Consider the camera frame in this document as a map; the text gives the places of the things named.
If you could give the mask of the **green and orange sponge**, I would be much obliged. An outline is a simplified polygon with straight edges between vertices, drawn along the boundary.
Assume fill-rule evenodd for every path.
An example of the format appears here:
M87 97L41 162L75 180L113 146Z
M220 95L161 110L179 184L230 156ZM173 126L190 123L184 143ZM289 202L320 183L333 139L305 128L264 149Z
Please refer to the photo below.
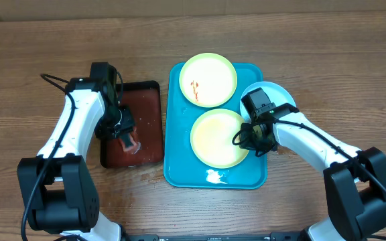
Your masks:
M119 143L126 153L134 154L139 150L140 144L134 139L133 133L125 133L120 136Z

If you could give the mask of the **light blue plate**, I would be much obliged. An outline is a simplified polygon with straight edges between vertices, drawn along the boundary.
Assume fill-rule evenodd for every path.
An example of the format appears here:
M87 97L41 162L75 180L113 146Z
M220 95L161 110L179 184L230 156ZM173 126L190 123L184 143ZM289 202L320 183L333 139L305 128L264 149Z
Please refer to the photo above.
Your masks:
M242 93L241 99L242 97L244 97L244 95L246 95L246 93L256 88L262 88L266 93L266 95L268 95L268 97L270 98L270 101L274 102L276 106L281 106L285 103L289 103L294 107L297 106L293 97L286 89L284 89L283 87L281 87L276 83L266 82L266 81L256 82L248 86ZM241 116L243 117L243 120L246 123L251 122L251 119L249 118L247 111L245 110L245 107L243 106L241 101L240 101L240 113L241 113Z

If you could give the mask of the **yellow plate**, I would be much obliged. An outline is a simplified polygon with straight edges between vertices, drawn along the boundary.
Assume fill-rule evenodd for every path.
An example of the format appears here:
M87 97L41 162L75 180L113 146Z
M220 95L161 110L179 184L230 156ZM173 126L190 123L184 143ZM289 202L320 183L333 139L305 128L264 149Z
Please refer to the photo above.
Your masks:
M213 168L234 167L249 154L248 150L234 145L239 138L244 120L232 110L213 109L200 115L193 124L190 144L194 154L204 164Z

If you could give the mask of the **yellow-green plate with red stain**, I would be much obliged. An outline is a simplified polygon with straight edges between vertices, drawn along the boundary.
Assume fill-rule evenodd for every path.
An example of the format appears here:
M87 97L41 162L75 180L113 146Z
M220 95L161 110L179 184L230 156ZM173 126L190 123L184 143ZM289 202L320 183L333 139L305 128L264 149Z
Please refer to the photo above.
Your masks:
M192 104L213 108L227 102L237 89L234 65L214 53L197 54L182 66L180 90Z

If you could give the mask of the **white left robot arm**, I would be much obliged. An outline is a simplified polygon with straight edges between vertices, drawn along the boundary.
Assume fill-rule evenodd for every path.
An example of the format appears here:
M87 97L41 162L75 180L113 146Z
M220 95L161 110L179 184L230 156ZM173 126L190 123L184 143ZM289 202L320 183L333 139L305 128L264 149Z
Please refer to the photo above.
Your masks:
M23 158L17 177L25 206L26 228L57 234L60 240L129 240L122 225L99 210L99 195L86 166L95 135L106 141L125 134L126 111L119 106L122 84L112 77L73 78L61 90L62 114L46 144L32 158Z

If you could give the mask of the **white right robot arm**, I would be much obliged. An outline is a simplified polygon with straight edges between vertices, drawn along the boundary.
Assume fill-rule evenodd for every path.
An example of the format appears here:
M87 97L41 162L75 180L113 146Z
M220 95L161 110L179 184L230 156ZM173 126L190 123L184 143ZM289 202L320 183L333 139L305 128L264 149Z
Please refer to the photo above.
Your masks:
M233 144L257 156L277 146L290 149L324 178L328 218L302 231L297 240L386 240L386 155L361 150L332 137L290 103L242 104L246 123Z

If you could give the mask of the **black tray with red water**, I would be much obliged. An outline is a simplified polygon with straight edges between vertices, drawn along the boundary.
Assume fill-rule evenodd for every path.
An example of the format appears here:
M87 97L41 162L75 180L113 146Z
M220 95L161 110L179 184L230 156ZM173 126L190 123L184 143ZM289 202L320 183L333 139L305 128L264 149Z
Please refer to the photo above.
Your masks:
M134 167L164 159L160 86L154 81L116 85L122 94L121 107L128 107L135 123L128 137L134 141L128 151L121 138L101 141L100 162L104 168Z

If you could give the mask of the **blue plastic tray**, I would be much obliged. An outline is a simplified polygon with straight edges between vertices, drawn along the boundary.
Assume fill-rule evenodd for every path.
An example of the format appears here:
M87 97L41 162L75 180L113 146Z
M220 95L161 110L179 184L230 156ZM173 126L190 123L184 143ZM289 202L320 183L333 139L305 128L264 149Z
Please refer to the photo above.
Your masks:
M253 151L234 167L216 169L201 162L190 144L196 119L208 111L192 104L180 90L179 77L183 62L170 71L166 111L164 176L175 187L213 189L257 189L267 179L267 157Z

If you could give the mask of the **cardboard backdrop panel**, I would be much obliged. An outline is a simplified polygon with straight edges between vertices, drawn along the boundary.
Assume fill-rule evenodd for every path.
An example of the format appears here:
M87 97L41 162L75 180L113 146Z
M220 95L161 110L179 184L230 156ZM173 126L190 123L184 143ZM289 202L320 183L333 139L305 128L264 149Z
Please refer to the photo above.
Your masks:
M0 0L0 21L386 11L386 0Z

